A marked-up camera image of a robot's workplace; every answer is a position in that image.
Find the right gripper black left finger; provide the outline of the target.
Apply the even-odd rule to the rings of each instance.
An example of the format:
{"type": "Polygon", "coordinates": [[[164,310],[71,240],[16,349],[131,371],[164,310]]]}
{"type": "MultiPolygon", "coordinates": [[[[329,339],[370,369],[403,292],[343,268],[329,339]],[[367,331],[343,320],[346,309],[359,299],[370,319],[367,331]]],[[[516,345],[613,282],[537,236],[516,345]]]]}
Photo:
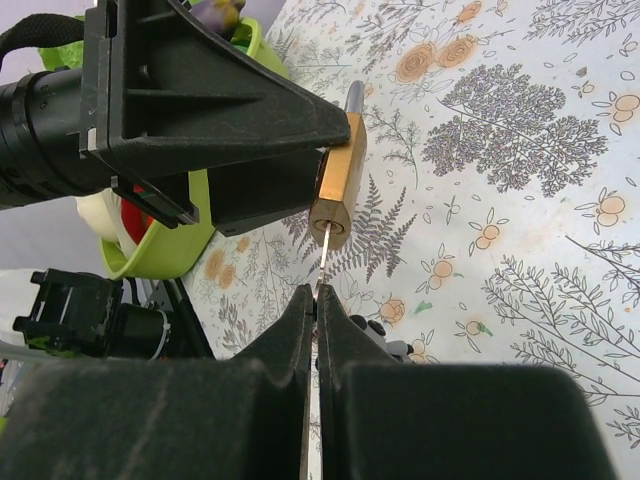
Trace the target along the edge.
{"type": "Polygon", "coordinates": [[[62,360],[19,390],[5,479],[303,479],[315,302],[227,360],[62,360]]]}

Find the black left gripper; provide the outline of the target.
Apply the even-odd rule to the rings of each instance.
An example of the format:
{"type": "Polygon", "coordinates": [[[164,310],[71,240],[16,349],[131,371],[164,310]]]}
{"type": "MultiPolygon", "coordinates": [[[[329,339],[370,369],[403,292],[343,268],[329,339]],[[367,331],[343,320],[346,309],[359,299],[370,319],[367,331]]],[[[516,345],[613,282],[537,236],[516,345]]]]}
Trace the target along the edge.
{"type": "Polygon", "coordinates": [[[85,13],[81,155],[168,228],[199,221],[189,177],[136,165],[245,162],[337,146],[345,112],[207,31],[177,1],[99,1],[85,13]]]}

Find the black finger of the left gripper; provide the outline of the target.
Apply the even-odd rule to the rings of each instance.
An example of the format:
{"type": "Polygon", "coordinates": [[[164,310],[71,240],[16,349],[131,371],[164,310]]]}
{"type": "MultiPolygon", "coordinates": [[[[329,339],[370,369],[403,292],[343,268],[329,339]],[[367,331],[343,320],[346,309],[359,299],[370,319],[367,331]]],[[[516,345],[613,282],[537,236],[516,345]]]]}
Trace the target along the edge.
{"type": "Polygon", "coordinates": [[[212,225],[235,236],[307,210],[319,167],[320,152],[311,149],[208,170],[212,225]]]}

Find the small brass padlock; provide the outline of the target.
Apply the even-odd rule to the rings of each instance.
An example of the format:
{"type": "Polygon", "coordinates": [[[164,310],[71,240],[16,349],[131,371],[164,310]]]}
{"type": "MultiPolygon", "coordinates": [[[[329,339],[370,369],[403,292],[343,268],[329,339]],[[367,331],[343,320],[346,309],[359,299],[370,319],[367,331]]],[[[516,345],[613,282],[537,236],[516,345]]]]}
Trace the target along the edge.
{"type": "Polygon", "coordinates": [[[329,250],[339,250],[346,244],[355,217],[368,143],[362,115],[364,90],[362,81],[354,81],[349,88],[345,112],[350,139],[325,153],[317,176],[316,198],[309,210],[310,233],[329,250]]]}

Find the silver key with ring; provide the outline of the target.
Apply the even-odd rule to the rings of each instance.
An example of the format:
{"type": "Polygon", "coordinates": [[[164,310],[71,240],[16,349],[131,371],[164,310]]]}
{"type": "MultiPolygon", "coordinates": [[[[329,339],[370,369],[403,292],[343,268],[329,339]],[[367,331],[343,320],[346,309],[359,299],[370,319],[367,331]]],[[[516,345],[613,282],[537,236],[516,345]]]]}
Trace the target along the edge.
{"type": "Polygon", "coordinates": [[[322,241],[321,257],[320,257],[320,264],[319,264],[319,274],[318,274],[318,279],[316,281],[316,285],[314,287],[314,293],[313,293],[314,300],[316,300],[316,301],[317,301],[318,296],[319,296],[320,287],[324,283],[324,280],[325,280],[326,262],[327,262],[327,256],[328,256],[328,251],[329,251],[329,243],[330,243],[330,238],[331,238],[332,227],[333,227],[332,222],[331,221],[326,221],[324,234],[323,234],[323,241],[322,241]]]}

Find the panda figure keychain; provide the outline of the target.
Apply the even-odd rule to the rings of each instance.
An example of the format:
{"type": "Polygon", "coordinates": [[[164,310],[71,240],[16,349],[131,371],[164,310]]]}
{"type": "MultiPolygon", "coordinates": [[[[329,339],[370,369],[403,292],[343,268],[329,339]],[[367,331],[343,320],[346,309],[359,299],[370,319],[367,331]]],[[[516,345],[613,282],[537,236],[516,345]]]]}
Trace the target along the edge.
{"type": "Polygon", "coordinates": [[[414,352],[413,347],[401,340],[388,340],[386,338],[386,330],[379,322],[366,320],[361,315],[351,315],[350,320],[398,362],[406,364],[413,363],[413,360],[410,358],[410,355],[414,352]]]}

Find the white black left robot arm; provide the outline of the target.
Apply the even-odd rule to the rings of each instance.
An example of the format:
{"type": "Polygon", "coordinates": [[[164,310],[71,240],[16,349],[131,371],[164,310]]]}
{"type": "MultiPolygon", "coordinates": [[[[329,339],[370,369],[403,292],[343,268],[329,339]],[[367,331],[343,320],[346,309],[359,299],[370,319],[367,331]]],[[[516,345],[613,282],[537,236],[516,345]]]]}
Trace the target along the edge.
{"type": "Polygon", "coordinates": [[[208,30],[180,1],[100,1],[83,18],[41,13],[1,51],[83,46],[78,68],[1,88],[1,205],[101,192],[150,216],[147,267],[189,271],[217,234],[309,208],[330,151],[354,134],[340,107],[208,30]]]}

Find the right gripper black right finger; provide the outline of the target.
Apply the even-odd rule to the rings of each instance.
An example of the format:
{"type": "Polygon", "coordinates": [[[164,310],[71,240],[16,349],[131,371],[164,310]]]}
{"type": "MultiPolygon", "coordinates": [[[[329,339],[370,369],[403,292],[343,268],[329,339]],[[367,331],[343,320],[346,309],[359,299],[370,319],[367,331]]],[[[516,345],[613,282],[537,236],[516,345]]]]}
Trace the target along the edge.
{"type": "Polygon", "coordinates": [[[577,384],[548,367],[403,364],[317,295],[326,479],[612,479],[577,384]]]}

